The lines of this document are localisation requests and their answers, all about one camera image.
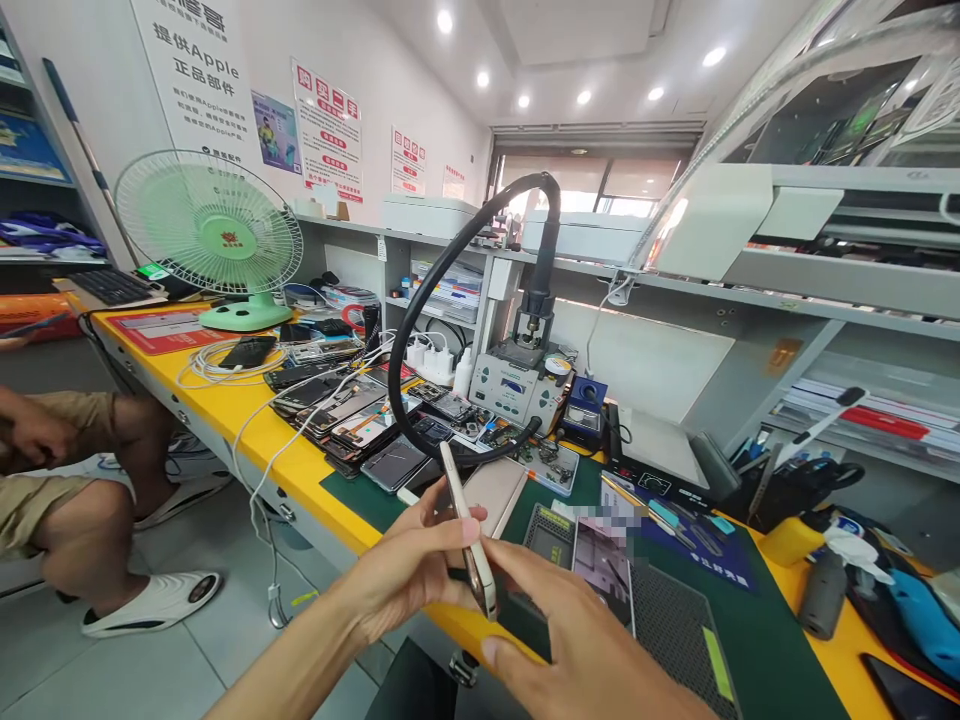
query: green work mat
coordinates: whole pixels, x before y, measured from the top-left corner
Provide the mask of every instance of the green work mat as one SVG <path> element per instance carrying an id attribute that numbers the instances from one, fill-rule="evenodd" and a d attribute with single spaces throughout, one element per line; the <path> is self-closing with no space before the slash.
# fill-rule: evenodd
<path id="1" fill-rule="evenodd" d="M 560 500 L 575 507 L 599 505 L 600 468 L 600 463 L 581 458 L 569 498 L 528 481 L 507 522 L 503 539 L 523 544 L 537 503 L 550 507 L 554 500 Z M 387 495 L 363 475 L 347 480 L 334 473 L 321 484 L 380 532 L 385 532 L 406 509 L 395 496 Z M 709 600 L 745 720 L 848 718 L 760 552 L 746 530 L 738 527 L 737 535 L 748 548 L 756 593 L 742 590 L 656 543 L 638 543 L 637 547 L 651 565 L 703 593 Z M 521 605 L 504 602 L 500 622 L 532 648 L 542 648 L 543 624 Z"/>

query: white slide sandal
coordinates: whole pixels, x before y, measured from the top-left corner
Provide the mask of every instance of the white slide sandal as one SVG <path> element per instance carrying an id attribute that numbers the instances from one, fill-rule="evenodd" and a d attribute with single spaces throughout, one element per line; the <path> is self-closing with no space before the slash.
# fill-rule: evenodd
<path id="1" fill-rule="evenodd" d="M 143 520 L 139 520 L 133 524 L 134 532 L 155 527 L 175 515 L 179 515 L 187 508 L 193 507 L 211 495 L 223 490 L 223 488 L 230 483 L 231 479 L 232 477 L 230 475 L 226 477 L 210 475 L 209 477 L 199 478 L 198 480 L 187 480 L 186 482 L 180 483 L 169 500 Z"/>
<path id="2" fill-rule="evenodd" d="M 206 605 L 222 586 L 223 578 L 215 572 L 151 575 L 143 592 L 116 612 L 98 619 L 90 610 L 80 632 L 111 638 L 166 630 Z"/>

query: yellow table edge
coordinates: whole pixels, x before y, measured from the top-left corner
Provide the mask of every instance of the yellow table edge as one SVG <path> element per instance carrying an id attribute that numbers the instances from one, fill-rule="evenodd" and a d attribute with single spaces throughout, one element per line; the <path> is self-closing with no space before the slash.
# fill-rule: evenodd
<path id="1" fill-rule="evenodd" d="M 208 306 L 181 305 L 178 309 L 193 307 Z M 153 373 L 164 387 L 186 403 L 222 437 L 233 442 L 240 426 L 257 406 L 272 396 L 271 391 L 262 383 L 244 387 L 224 384 L 193 390 L 178 388 L 177 376 L 186 365 L 191 351 L 147 355 L 131 344 L 113 325 L 104 322 L 106 317 L 112 315 L 146 314 L 159 310 L 160 308 L 154 307 L 116 313 L 103 312 L 94 315 L 93 319 L 101 330 L 123 347 L 125 352 L 135 356 L 144 368 Z M 189 373 L 184 379 L 185 384 L 202 382 L 204 381 Z M 259 413 L 244 431 L 240 451 L 262 471 L 276 450 L 290 439 L 292 432 L 289 425 L 266 409 Z M 310 511 L 317 521 L 326 526 L 350 550 L 360 555 L 373 547 L 381 534 L 320 485 L 320 480 L 333 472 L 333 468 L 326 463 L 320 452 L 308 440 L 301 438 L 274 463 L 271 479 Z M 259 478 L 246 479 L 248 482 L 259 480 Z M 750 528 L 748 532 L 754 542 L 762 537 L 760 533 Z M 764 562 L 787 604 L 796 612 L 803 597 L 809 568 L 805 565 L 799 568 L 782 568 L 765 557 Z M 536 653 L 501 625 L 490 623 L 479 614 L 440 605 L 431 606 L 426 612 L 458 645 L 481 661 L 483 656 L 480 643 L 489 635 L 510 638 L 528 655 L 540 659 Z M 893 715 L 860 660 L 861 653 L 869 653 L 923 685 L 940 692 L 938 688 L 902 668 L 860 620 L 849 601 L 845 603 L 832 640 L 825 642 L 810 635 L 806 637 L 851 718 L 893 719 Z"/>

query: tile floor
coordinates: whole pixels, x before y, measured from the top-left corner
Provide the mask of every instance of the tile floor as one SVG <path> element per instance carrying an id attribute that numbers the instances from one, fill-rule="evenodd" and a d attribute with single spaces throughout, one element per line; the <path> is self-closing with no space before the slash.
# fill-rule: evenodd
<path id="1" fill-rule="evenodd" d="M 316 551 L 283 553 L 321 590 L 337 577 Z M 277 636 L 266 612 L 270 552 L 254 537 L 238 483 L 138 536 L 131 565 L 217 570 L 226 583 L 169 630 L 102 641 L 80 635 L 86 608 L 60 603 L 49 588 L 0 601 L 0 720 L 196 720 Z M 283 560 L 280 582 L 288 614 L 307 607 L 291 608 L 309 588 Z M 361 663 L 382 678 L 391 658 L 380 645 Z M 376 692 L 354 664 L 316 718 L 361 720 Z"/>

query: green desk fan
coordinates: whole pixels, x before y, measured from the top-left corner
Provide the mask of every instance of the green desk fan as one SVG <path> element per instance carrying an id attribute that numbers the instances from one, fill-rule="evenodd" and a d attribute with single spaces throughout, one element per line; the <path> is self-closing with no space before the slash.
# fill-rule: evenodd
<path id="1" fill-rule="evenodd" d="M 181 280 L 225 295 L 249 295 L 200 315 L 214 330 L 248 333 L 292 317 L 272 291 L 303 259 L 293 211 L 236 163 L 191 150 L 138 158 L 117 182 L 117 210 L 134 245 Z"/>

